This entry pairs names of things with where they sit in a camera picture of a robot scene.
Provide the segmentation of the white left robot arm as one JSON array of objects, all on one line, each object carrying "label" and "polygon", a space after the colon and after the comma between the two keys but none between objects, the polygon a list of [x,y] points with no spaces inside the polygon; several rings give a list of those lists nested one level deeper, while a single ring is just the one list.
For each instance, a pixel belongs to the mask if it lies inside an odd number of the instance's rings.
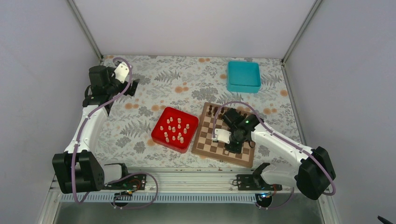
[{"label": "white left robot arm", "polygon": [[89,69],[90,85],[85,90],[82,118],[63,153],[55,154],[52,165],[64,194],[100,191],[105,184],[103,166],[95,158],[98,137],[117,95],[135,94],[138,80],[128,80],[131,66],[119,62]]}]

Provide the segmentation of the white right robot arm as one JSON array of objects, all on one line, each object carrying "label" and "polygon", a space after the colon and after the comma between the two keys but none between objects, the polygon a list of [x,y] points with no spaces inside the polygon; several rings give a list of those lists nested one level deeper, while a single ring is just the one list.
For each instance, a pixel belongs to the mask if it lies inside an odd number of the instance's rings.
[{"label": "white right robot arm", "polygon": [[256,114],[242,116],[234,108],[227,110],[221,119],[228,130],[215,128],[212,140],[223,142],[226,150],[240,153],[244,143],[254,142],[274,150],[289,164],[290,168],[278,168],[268,162],[262,163],[253,172],[253,184],[259,190],[269,185],[285,185],[297,188],[303,195],[317,200],[326,195],[325,190],[331,186],[335,194],[336,177],[329,153],[322,147],[299,144],[267,125]]}]

